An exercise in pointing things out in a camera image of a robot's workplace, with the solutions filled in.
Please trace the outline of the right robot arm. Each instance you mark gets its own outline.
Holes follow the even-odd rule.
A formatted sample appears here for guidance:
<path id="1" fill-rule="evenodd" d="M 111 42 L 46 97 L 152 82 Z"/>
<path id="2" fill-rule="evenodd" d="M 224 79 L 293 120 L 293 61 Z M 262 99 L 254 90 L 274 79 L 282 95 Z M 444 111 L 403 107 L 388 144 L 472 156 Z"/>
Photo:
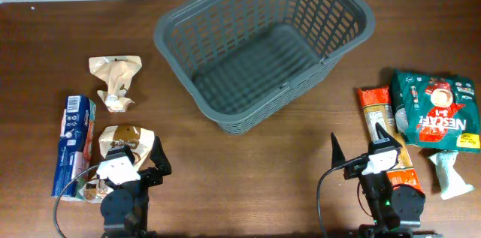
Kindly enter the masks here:
<path id="1" fill-rule="evenodd" d="M 391 182 L 388 172 L 397 165 L 402 145 L 379 123 L 375 132 L 378 139 L 369 143 L 368 151 L 350 160 L 331 134 L 331 168 L 322 178 L 342 170 L 345 180 L 358 180 L 374 221 L 359 226 L 360 237 L 440 237 L 439 233 L 416 231 L 421 224 L 425 194 L 412 185 Z"/>

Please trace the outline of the orange spaghetti packet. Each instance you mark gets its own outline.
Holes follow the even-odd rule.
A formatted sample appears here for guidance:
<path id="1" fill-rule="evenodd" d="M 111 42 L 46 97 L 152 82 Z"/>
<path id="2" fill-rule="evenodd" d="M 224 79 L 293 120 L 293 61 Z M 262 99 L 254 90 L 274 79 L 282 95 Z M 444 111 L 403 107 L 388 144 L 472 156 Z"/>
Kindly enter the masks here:
<path id="1" fill-rule="evenodd" d="M 424 193 L 407 151 L 404 138 L 397 132 L 389 86 L 375 89 L 357 89 L 357 94 L 371 140 L 373 142 L 379 140 L 380 137 L 378 136 L 376 125 L 380 125 L 401 144 L 397 164 L 386 171 L 391 184 L 394 186 L 410 185 Z"/>

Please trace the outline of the green Nescafe coffee bag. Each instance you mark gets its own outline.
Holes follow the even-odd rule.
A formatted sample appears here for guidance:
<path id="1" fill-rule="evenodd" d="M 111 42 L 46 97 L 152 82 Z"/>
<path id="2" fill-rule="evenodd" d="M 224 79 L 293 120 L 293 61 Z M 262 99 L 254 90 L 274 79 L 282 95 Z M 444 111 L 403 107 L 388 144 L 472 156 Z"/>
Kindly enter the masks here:
<path id="1" fill-rule="evenodd" d="M 480 117 L 471 79 L 396 70 L 390 90 L 397 130 L 406 143 L 480 152 Z"/>

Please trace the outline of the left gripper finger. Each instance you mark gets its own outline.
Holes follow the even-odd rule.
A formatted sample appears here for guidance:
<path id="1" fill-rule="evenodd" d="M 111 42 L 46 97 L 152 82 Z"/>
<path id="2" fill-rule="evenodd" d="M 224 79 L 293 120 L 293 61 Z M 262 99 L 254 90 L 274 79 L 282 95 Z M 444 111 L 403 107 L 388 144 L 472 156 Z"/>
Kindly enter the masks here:
<path id="1" fill-rule="evenodd" d="M 113 160 L 116 158 L 121 158 L 126 156 L 127 159 L 134 164 L 135 162 L 135 156 L 132 152 L 132 150 L 128 146 L 114 146 L 111 147 L 106 156 L 105 156 L 105 161 Z"/>
<path id="2" fill-rule="evenodd" d="M 172 174 L 171 164 L 162 148 L 160 137 L 155 136 L 150 152 L 150 160 L 155 164 L 162 176 Z"/>

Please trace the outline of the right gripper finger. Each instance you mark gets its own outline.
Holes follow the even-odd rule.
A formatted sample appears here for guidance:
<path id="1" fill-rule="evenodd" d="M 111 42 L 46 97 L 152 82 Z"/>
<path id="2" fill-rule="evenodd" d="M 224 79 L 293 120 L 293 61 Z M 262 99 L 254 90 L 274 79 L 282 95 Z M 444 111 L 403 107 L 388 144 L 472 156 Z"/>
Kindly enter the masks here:
<path id="1" fill-rule="evenodd" d="M 402 145 L 380 123 L 375 124 L 377 136 L 370 142 L 370 152 L 400 152 Z"/>
<path id="2" fill-rule="evenodd" d="M 346 159 L 340 147 L 340 144 L 333 132 L 331 132 L 330 137 L 331 137 L 331 147 L 332 147 L 331 167 L 336 168 L 344 164 L 346 162 Z"/>

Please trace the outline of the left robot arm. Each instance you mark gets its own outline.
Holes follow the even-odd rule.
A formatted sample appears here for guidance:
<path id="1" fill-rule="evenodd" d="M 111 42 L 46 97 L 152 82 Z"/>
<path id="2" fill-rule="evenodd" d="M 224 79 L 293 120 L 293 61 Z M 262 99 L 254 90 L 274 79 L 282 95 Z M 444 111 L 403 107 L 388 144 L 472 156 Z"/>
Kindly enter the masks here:
<path id="1" fill-rule="evenodd" d="M 149 188 L 163 183 L 163 178 L 172 173 L 171 164 L 162 148 L 159 137 L 155 137 L 150 160 L 152 167 L 144 170 L 134 168 L 134 155 L 128 146 L 111 148 L 96 174 L 113 191 L 101 202 L 100 212 L 104 218 L 103 237 L 156 237 L 149 230 Z"/>

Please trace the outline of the grey plastic shopping basket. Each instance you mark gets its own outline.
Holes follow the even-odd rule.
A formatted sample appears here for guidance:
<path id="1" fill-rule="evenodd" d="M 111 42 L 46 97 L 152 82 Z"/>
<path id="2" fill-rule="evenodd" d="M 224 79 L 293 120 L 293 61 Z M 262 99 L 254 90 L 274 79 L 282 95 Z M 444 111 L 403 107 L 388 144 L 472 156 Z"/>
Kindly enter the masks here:
<path id="1" fill-rule="evenodd" d="M 198 109 L 244 134 L 322 82 L 374 32 L 363 0 L 189 0 L 154 43 Z"/>

